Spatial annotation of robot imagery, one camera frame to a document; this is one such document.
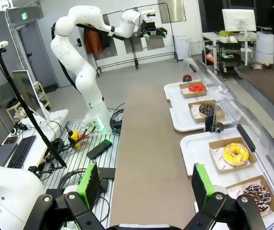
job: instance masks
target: exit sign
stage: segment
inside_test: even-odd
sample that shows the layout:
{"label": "exit sign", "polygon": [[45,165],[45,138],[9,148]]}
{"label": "exit sign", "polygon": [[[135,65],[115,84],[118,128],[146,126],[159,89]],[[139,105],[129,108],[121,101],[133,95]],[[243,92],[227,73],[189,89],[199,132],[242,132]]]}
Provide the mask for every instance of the exit sign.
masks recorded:
{"label": "exit sign", "polygon": [[27,12],[24,12],[23,14],[21,14],[21,18],[23,21],[26,20],[28,18]]}

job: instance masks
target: screw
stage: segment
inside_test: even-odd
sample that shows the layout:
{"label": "screw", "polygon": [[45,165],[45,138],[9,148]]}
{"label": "screw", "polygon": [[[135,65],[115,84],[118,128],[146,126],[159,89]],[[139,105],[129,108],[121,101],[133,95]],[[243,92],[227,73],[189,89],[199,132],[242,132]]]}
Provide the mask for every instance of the screw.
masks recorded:
{"label": "screw", "polygon": [[221,194],[216,195],[217,200],[222,200],[223,196]]}
{"label": "screw", "polygon": [[248,202],[248,199],[244,196],[244,197],[241,199],[241,201],[242,201],[243,203],[247,203],[247,202]]}

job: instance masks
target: yellow donut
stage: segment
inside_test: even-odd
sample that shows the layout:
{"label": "yellow donut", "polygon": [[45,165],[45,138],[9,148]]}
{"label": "yellow donut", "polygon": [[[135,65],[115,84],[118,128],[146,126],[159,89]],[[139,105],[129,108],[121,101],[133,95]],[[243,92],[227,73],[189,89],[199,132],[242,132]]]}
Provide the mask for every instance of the yellow donut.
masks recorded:
{"label": "yellow donut", "polygon": [[246,164],[249,151],[242,144],[231,143],[224,148],[223,158],[230,165],[241,166]]}

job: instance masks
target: black keyboard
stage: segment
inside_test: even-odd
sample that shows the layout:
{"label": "black keyboard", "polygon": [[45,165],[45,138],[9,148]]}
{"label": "black keyboard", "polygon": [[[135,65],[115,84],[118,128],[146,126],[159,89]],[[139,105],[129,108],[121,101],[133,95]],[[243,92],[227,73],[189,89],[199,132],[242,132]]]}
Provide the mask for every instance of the black keyboard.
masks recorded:
{"label": "black keyboard", "polygon": [[11,160],[8,163],[7,168],[20,169],[23,166],[25,158],[35,141],[36,136],[23,138],[18,144],[16,151],[13,153]]}

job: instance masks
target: computer monitor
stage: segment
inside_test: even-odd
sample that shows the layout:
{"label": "computer monitor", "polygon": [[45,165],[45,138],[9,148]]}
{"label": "computer monitor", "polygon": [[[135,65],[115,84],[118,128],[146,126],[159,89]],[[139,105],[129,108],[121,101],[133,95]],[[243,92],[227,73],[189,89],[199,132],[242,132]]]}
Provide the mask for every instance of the computer monitor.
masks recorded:
{"label": "computer monitor", "polygon": [[256,31],[254,10],[223,9],[226,31]]}
{"label": "computer monitor", "polygon": [[43,103],[39,100],[33,82],[27,70],[12,71],[13,81],[23,97],[27,106],[46,121],[50,122],[49,112],[46,110]]}

